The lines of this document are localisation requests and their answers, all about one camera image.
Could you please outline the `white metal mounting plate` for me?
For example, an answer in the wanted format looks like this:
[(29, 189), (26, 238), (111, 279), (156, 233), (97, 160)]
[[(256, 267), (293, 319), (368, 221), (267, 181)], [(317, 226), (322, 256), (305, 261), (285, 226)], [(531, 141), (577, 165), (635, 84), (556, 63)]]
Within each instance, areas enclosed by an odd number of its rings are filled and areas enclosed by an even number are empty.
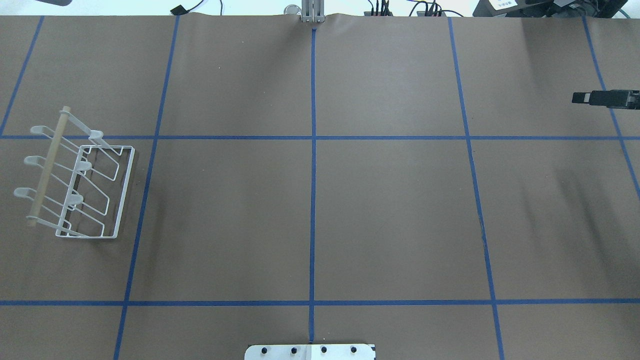
[(375, 360), (374, 344), (256, 344), (247, 347), (245, 360)]

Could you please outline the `black equipment on table edge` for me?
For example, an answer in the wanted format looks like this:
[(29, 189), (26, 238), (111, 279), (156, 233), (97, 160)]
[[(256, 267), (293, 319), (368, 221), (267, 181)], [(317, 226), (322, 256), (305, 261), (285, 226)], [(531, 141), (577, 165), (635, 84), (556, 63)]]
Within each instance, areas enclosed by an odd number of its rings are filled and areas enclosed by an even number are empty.
[(479, 0), (473, 18), (601, 18), (621, 16), (626, 0)]

